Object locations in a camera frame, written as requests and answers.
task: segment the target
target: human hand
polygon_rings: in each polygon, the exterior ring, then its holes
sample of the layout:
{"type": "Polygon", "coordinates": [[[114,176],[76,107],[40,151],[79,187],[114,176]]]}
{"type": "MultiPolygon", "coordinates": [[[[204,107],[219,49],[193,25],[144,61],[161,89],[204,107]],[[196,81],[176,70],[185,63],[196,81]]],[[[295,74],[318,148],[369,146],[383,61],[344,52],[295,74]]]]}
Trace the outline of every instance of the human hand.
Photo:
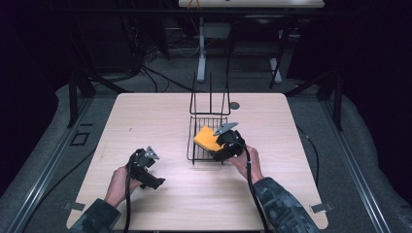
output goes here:
{"type": "MultiPolygon", "coordinates": [[[[104,200],[115,208],[126,198],[126,178],[127,170],[125,166],[119,167],[118,170],[113,172],[112,180],[110,181],[104,200]]],[[[130,194],[141,184],[141,182],[130,179],[130,194]]]]}
{"type": "MultiPolygon", "coordinates": [[[[264,178],[263,174],[260,171],[260,163],[258,159],[258,151],[255,148],[246,146],[249,155],[251,157],[251,174],[252,174],[252,183],[256,183],[257,181],[264,178]]],[[[238,155],[237,157],[230,157],[227,161],[233,163],[233,165],[237,168],[237,171],[245,178],[248,178],[248,170],[247,170],[247,163],[248,157],[246,151],[238,155]]]]}

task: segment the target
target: cable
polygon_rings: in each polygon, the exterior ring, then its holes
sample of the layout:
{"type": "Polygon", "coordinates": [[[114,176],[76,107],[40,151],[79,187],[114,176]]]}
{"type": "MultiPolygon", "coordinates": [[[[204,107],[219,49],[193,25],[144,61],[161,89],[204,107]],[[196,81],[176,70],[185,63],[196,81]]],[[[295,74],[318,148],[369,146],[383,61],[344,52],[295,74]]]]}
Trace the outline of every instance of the cable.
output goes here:
{"type": "Polygon", "coordinates": [[[124,226],[124,233],[127,233],[128,227],[130,225],[130,215],[131,215],[131,205],[130,205],[130,172],[131,172],[131,165],[127,166],[127,177],[126,177],[126,188],[125,188],[125,196],[126,196],[126,224],[124,226]]]}
{"type": "Polygon", "coordinates": [[[157,53],[160,52],[158,47],[151,46],[145,49],[145,60],[148,62],[152,62],[157,59],[157,53]]]}
{"type": "Polygon", "coordinates": [[[146,71],[144,67],[142,67],[142,70],[146,75],[148,75],[149,79],[151,79],[154,83],[154,93],[157,93],[157,83],[155,82],[154,78],[152,78],[152,76],[146,71]]]}
{"type": "Polygon", "coordinates": [[[313,151],[315,152],[316,155],[316,176],[315,176],[315,185],[318,187],[318,181],[319,181],[319,154],[318,150],[316,150],[315,144],[313,144],[312,140],[309,138],[309,136],[303,132],[303,130],[296,125],[296,128],[306,137],[306,139],[309,141],[309,143],[312,145],[313,151]]]}
{"type": "Polygon", "coordinates": [[[194,30],[196,31],[197,35],[199,35],[200,33],[199,33],[199,31],[197,30],[196,23],[194,23],[194,20],[193,20],[192,17],[190,18],[190,21],[191,21],[191,24],[193,25],[193,28],[194,28],[194,30]]]}
{"type": "Polygon", "coordinates": [[[52,191],[59,185],[61,184],[64,179],[66,179],[74,170],[76,170],[80,165],[82,165],[86,159],[88,159],[96,150],[96,148],[94,148],[85,158],[83,158],[76,166],[74,166],[72,169],[70,169],[54,186],[51,187],[51,189],[42,197],[42,199],[39,201],[39,203],[37,203],[36,207],[34,208],[33,212],[30,214],[30,217],[28,218],[27,222],[24,224],[23,226],[23,230],[21,232],[24,232],[28,223],[30,222],[31,218],[33,218],[34,214],[36,213],[36,211],[39,209],[40,205],[42,205],[42,203],[46,200],[46,198],[48,198],[48,196],[52,193],[52,191]]]}
{"type": "Polygon", "coordinates": [[[166,92],[166,90],[169,88],[170,82],[167,81],[167,86],[161,91],[161,93],[166,92]]]}
{"type": "Polygon", "coordinates": [[[191,56],[193,56],[193,55],[195,55],[195,54],[197,54],[197,52],[200,50],[200,47],[197,47],[196,49],[194,49],[195,51],[194,52],[192,52],[191,54],[184,54],[183,52],[182,52],[182,49],[181,48],[179,48],[178,46],[175,46],[175,45],[169,45],[169,47],[174,47],[174,48],[176,48],[177,49],[177,51],[182,55],[182,56],[185,56],[185,57],[191,57],[191,56]]]}
{"type": "Polygon", "coordinates": [[[152,73],[154,73],[154,74],[156,74],[156,75],[158,75],[158,76],[166,79],[167,81],[169,81],[169,82],[171,82],[171,83],[174,83],[175,85],[177,85],[177,86],[179,86],[179,87],[181,87],[181,88],[183,88],[183,89],[185,89],[185,90],[188,90],[188,91],[190,91],[190,92],[193,92],[193,90],[192,90],[190,87],[187,87],[187,86],[185,86],[185,85],[183,85],[183,84],[181,84],[181,83],[178,83],[178,82],[176,82],[176,81],[173,81],[173,80],[171,80],[170,78],[167,78],[165,75],[159,73],[158,71],[152,70],[151,68],[149,68],[149,67],[147,67],[147,66],[145,66],[145,65],[143,65],[143,64],[142,64],[142,68],[144,68],[144,69],[146,69],[146,70],[148,70],[148,71],[150,71],[150,72],[152,72],[152,73]]]}
{"type": "Polygon", "coordinates": [[[257,207],[258,214],[260,215],[260,219],[261,219],[261,223],[263,224],[264,232],[269,233],[270,231],[269,231],[269,228],[267,226],[266,217],[263,213],[263,210],[261,209],[261,205],[258,201],[254,185],[252,184],[252,161],[251,161],[251,155],[249,154],[248,148],[246,147],[246,145],[242,145],[242,144],[240,144],[236,141],[230,141],[228,143],[237,144],[237,145],[241,146],[246,152],[246,157],[247,157],[246,169],[247,169],[247,180],[248,180],[249,190],[251,191],[251,194],[252,194],[252,197],[254,199],[255,205],[257,207]]]}
{"type": "Polygon", "coordinates": [[[131,71],[123,77],[116,77],[116,78],[106,78],[105,77],[105,80],[107,80],[111,83],[117,83],[117,82],[121,82],[121,81],[130,80],[130,79],[134,78],[135,76],[137,76],[138,74],[139,74],[139,72],[137,72],[137,71],[131,71]]]}

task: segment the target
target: sleeve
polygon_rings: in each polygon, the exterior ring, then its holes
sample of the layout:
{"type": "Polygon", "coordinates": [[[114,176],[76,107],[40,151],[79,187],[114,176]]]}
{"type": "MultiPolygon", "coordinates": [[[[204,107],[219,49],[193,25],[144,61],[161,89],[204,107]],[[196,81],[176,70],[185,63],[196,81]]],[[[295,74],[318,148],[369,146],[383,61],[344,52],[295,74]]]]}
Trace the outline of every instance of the sleeve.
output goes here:
{"type": "Polygon", "coordinates": [[[103,201],[96,199],[70,228],[70,232],[112,232],[120,217],[120,212],[103,201]]]}
{"type": "Polygon", "coordinates": [[[319,232],[297,199],[272,178],[254,184],[260,204],[276,232],[319,232]]]}

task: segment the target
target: yellow object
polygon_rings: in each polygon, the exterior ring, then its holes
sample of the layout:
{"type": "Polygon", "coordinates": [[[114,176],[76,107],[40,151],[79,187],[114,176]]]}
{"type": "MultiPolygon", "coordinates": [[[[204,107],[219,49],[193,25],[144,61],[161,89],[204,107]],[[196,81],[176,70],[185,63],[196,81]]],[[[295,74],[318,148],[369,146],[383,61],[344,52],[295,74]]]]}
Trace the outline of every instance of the yellow object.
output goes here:
{"type": "Polygon", "coordinates": [[[216,143],[218,136],[214,136],[214,133],[213,129],[205,125],[194,137],[194,142],[205,150],[220,150],[222,147],[216,143]]]}

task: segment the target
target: table top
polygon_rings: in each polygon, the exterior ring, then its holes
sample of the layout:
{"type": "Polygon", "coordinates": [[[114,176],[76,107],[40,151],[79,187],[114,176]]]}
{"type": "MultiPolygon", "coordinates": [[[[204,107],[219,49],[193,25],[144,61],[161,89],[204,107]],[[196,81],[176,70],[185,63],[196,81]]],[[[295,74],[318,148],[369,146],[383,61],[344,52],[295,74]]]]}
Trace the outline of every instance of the table top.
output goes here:
{"type": "MultiPolygon", "coordinates": [[[[179,0],[180,7],[187,7],[190,0],[179,0]]],[[[322,8],[323,0],[198,0],[201,8],[322,8]]],[[[190,7],[196,9],[196,0],[190,7]]]]}
{"type": "MultiPolygon", "coordinates": [[[[222,95],[213,95],[220,108],[222,95]]],[[[324,213],[309,206],[321,203],[285,95],[231,93],[229,122],[238,122],[246,144],[257,148],[264,176],[292,193],[319,228],[327,227],[324,213]]],[[[209,94],[196,94],[198,112],[208,109],[209,94]]],[[[229,162],[195,161],[190,142],[189,93],[126,93],[119,95],[102,133],[76,202],[86,205],[104,198],[113,171],[127,163],[137,149],[151,146],[160,157],[150,173],[166,181],[158,189],[138,188],[131,195],[133,230],[262,230],[246,180],[229,162]]],[[[122,230],[126,204],[115,229],[122,230]]],[[[83,212],[73,210],[70,227],[83,212]]]]}

